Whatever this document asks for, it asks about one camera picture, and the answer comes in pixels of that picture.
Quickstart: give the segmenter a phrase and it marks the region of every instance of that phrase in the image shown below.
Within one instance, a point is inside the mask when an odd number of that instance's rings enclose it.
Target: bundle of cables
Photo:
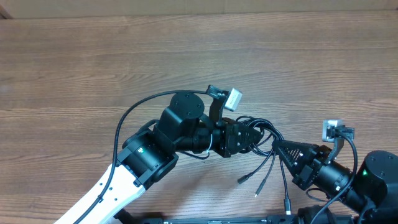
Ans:
[[[247,181],[251,176],[253,176],[256,172],[258,172],[264,165],[265,163],[268,161],[268,159],[270,157],[272,157],[272,161],[271,161],[271,165],[269,167],[269,170],[267,172],[267,175],[265,176],[265,178],[262,180],[260,186],[258,187],[255,197],[257,197],[262,188],[264,187],[269,174],[271,173],[272,167],[274,166],[274,162],[275,162],[275,150],[274,148],[271,148],[270,151],[262,151],[261,149],[259,149],[259,146],[263,145],[265,142],[267,142],[271,137],[274,140],[284,140],[283,135],[274,127],[274,125],[266,120],[266,119],[262,119],[262,118],[253,118],[252,116],[240,116],[236,119],[237,122],[251,127],[251,128],[258,128],[260,129],[260,132],[262,133],[263,136],[266,135],[266,131],[269,132],[268,137],[265,138],[265,140],[259,142],[258,144],[251,144],[250,146],[248,146],[248,148],[245,151],[242,151],[241,153],[248,153],[248,152],[253,152],[258,156],[263,156],[265,157],[265,159],[263,160],[263,162],[252,172],[244,175],[243,177],[238,179],[238,183],[242,184],[243,182]],[[285,199],[289,200],[289,193],[287,191],[287,183],[286,183],[286,176],[285,176],[285,172],[284,172],[284,165],[281,159],[279,159],[279,163],[280,163],[280,169],[282,170],[282,178],[284,181],[284,187],[285,187]]]

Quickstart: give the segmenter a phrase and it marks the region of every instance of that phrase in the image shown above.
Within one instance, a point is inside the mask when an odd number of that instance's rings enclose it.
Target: robotic hand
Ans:
[[[118,154],[118,136],[125,117],[141,103],[168,94],[174,96],[160,119],[149,121],[128,138]],[[209,116],[204,114],[205,105],[197,94],[213,98]],[[240,184],[254,175],[272,157],[271,167],[256,196],[266,183],[275,155],[279,156],[285,185],[286,215],[283,218],[273,216],[269,219],[258,219],[260,223],[264,223],[264,220],[297,224],[353,223],[351,217],[336,216],[327,209],[327,206],[335,200],[340,200],[360,213],[359,221],[362,219],[365,219],[366,223],[380,223],[378,221],[381,220],[383,223],[397,221],[398,175],[393,174],[394,168],[398,169],[397,156],[384,151],[371,152],[355,175],[358,159],[352,142],[354,129],[346,128],[341,120],[324,122],[323,140],[334,142],[333,150],[326,146],[285,141],[281,133],[266,119],[241,116],[235,121],[223,118],[223,109],[234,111],[241,97],[242,93],[236,89],[225,91],[210,85],[207,91],[180,90],[159,93],[131,106],[122,116],[116,129],[113,163],[95,186],[56,223],[109,223],[123,207],[140,197],[152,184],[158,182],[175,167],[178,161],[176,152],[196,159],[206,159],[209,150],[215,151],[221,157],[248,152],[265,157],[256,170],[238,179]],[[270,132],[270,135],[261,141],[266,136],[266,131]],[[260,150],[258,147],[271,137],[274,139],[272,149]],[[350,143],[354,152],[352,173],[334,161],[343,147],[344,140]],[[187,151],[192,151],[194,154],[206,151],[208,155],[199,157]],[[301,208],[298,210],[298,215],[291,215],[283,163],[293,175],[293,182],[302,190],[307,190],[315,184],[319,190],[333,198],[324,207]],[[174,220],[174,223],[178,222],[195,223],[193,220]],[[251,220],[243,223],[257,222]]]

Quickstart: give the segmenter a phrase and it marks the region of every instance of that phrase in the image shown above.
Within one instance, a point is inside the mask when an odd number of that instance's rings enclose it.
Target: wooden table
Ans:
[[[269,119],[286,139],[323,144],[322,121],[342,118],[356,128],[359,164],[376,149],[398,154],[398,12],[0,21],[0,223],[53,223],[111,163],[114,130],[130,105],[209,84],[244,93],[225,116]],[[121,142],[159,118],[169,99],[134,110]],[[237,184],[261,161],[181,156],[126,209],[172,218],[283,213],[278,166],[257,198],[269,164]],[[352,167],[351,149],[337,161]],[[287,177],[294,211],[316,203]]]

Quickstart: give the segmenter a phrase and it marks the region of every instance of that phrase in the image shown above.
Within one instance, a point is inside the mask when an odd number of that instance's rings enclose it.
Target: tabletop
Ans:
[[[53,223],[111,163],[126,109],[154,93],[209,84],[243,92],[225,116],[268,119],[285,139],[323,144],[322,121],[341,118],[356,128],[359,164],[373,150],[398,154],[398,11],[1,20],[0,223]],[[208,112],[211,99],[203,100]],[[120,142],[169,101],[133,110]],[[236,181],[261,161],[253,153],[180,155],[126,210],[170,218],[283,213],[279,166],[257,198],[269,163]],[[337,161],[352,169],[348,146]],[[317,203],[286,174],[294,212]],[[339,202],[331,210],[352,213]]]

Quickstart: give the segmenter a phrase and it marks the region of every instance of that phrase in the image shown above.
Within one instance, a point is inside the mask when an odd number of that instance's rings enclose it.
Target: cable end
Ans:
[[[248,175],[244,175],[243,177],[238,179],[238,183],[239,184],[243,184],[243,182],[247,181],[249,179],[250,176]]]
[[[291,215],[292,214],[292,205],[290,203],[290,199],[284,199],[284,203],[285,203],[286,215]]]

